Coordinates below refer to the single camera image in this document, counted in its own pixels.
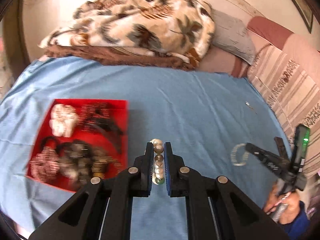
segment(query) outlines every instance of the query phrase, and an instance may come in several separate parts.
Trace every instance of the red box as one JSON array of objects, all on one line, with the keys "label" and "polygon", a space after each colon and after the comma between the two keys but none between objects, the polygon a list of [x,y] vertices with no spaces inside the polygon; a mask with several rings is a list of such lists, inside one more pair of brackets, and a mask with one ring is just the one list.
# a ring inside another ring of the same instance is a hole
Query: red box
[{"label": "red box", "polygon": [[[77,114],[80,114],[82,105],[94,104],[94,103],[108,103],[110,105],[110,114],[117,126],[124,132],[124,135],[121,136],[121,154],[117,153],[113,145],[110,141],[108,141],[101,133],[89,133],[85,131],[81,131],[79,127],[76,127],[72,136],[70,138],[65,137],[56,137],[60,143],[63,142],[72,142],[74,139],[83,140],[87,143],[90,143],[93,146],[100,146],[107,150],[108,155],[117,159],[121,164],[123,169],[127,168],[128,165],[128,136],[127,136],[127,128],[128,128],[128,102],[125,100],[106,100],[106,99],[55,99],[50,109],[47,112],[46,117],[39,129],[38,136],[34,143],[34,147],[31,153],[30,160],[38,153],[40,153],[40,144],[41,141],[47,137],[52,136],[52,129],[49,126],[49,120],[51,119],[51,110],[55,104],[64,104],[73,106],[76,109]],[[30,161],[28,162],[28,171],[27,177],[35,180],[30,171]],[[110,164],[108,166],[108,170],[105,174],[105,178],[112,178],[116,176],[117,170],[116,168]],[[69,179],[60,173],[57,174],[55,180],[46,183],[52,187],[60,188],[66,191],[74,192],[72,189]]]}]

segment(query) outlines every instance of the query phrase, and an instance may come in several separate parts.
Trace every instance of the bed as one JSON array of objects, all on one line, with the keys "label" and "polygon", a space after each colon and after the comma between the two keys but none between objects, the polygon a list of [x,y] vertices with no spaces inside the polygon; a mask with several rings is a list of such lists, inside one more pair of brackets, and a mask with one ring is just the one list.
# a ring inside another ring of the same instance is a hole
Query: bed
[{"label": "bed", "polygon": [[[262,207],[275,176],[249,156],[251,142],[277,153],[274,137],[286,136],[273,112],[245,78],[157,67],[103,66],[78,57],[49,58],[28,66],[0,104],[0,204],[32,232],[71,193],[25,177],[37,128],[54,98],[109,98],[129,101],[128,165],[146,143],[160,138],[203,176],[227,176]],[[132,239],[186,239],[183,199],[170,199],[164,185],[134,199]]]}]

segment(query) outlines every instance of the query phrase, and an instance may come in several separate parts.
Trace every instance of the screw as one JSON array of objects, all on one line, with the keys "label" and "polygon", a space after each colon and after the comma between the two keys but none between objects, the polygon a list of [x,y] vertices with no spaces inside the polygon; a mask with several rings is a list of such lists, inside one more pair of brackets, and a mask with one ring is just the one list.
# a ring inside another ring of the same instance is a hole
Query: screw
[{"label": "screw", "polygon": [[228,182],[228,178],[225,176],[220,176],[220,177],[218,177],[218,182],[225,184]]},{"label": "screw", "polygon": [[128,169],[129,173],[134,174],[138,172],[138,168],[137,167],[131,167]]},{"label": "screw", "polygon": [[190,169],[188,167],[181,167],[180,168],[181,173],[188,173],[189,171],[190,171]]},{"label": "screw", "polygon": [[98,184],[101,181],[101,179],[99,177],[93,177],[90,182],[92,184]]}]

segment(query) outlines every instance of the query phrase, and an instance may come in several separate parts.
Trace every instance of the hand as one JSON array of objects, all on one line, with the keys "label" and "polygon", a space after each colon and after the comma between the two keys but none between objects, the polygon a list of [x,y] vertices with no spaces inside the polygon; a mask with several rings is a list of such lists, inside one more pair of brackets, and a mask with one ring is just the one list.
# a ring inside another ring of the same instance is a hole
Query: hand
[{"label": "hand", "polygon": [[[272,190],[269,193],[268,200],[266,202],[266,205],[264,206],[263,210],[264,212],[268,212],[270,208],[272,208],[284,195],[281,195],[279,197],[276,196],[276,193],[278,192],[277,185],[274,184],[272,186]],[[287,197],[285,200],[282,200],[281,203],[288,204],[288,207],[285,209],[285,211],[281,214],[279,223],[280,224],[289,224],[291,223],[299,214],[300,212],[300,205],[299,205],[300,197],[299,194],[296,192],[292,192],[289,197]],[[276,208],[274,207],[271,209],[271,212],[275,211]]]}]

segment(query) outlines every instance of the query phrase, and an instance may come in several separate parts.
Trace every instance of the triangular cutout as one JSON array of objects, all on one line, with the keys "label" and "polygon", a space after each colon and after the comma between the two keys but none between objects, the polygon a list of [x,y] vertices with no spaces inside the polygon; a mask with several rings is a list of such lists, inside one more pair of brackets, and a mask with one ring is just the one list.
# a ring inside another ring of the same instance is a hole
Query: triangular cutout
[{"label": "triangular cutout", "polygon": [[89,195],[87,193],[81,194],[63,213],[60,214],[58,219],[72,227],[77,226],[88,197]]},{"label": "triangular cutout", "polygon": [[242,226],[247,226],[259,220],[256,213],[254,213],[235,193],[230,193],[233,206],[239,217]]}]

